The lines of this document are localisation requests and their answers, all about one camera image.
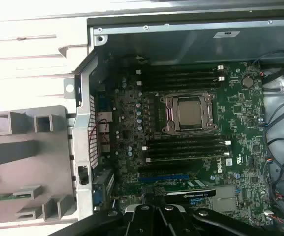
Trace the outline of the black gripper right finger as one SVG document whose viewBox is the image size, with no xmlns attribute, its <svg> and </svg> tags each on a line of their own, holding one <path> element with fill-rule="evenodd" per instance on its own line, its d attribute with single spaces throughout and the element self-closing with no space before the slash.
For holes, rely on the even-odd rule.
<svg viewBox="0 0 284 236">
<path fill-rule="evenodd" d="M 274 236 L 275 231 L 255 227 L 216 211 L 200 208 L 182 212 L 176 205 L 158 209 L 164 236 Z"/>
</svg>

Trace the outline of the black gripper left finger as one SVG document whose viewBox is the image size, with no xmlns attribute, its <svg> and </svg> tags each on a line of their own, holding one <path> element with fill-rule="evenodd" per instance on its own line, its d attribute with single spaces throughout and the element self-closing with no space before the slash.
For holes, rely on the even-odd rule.
<svg viewBox="0 0 284 236">
<path fill-rule="evenodd" d="M 131 205 L 122 214 L 114 209 L 103 210 L 73 223 L 53 236 L 152 236 L 155 208 L 151 205 Z"/>
</svg>

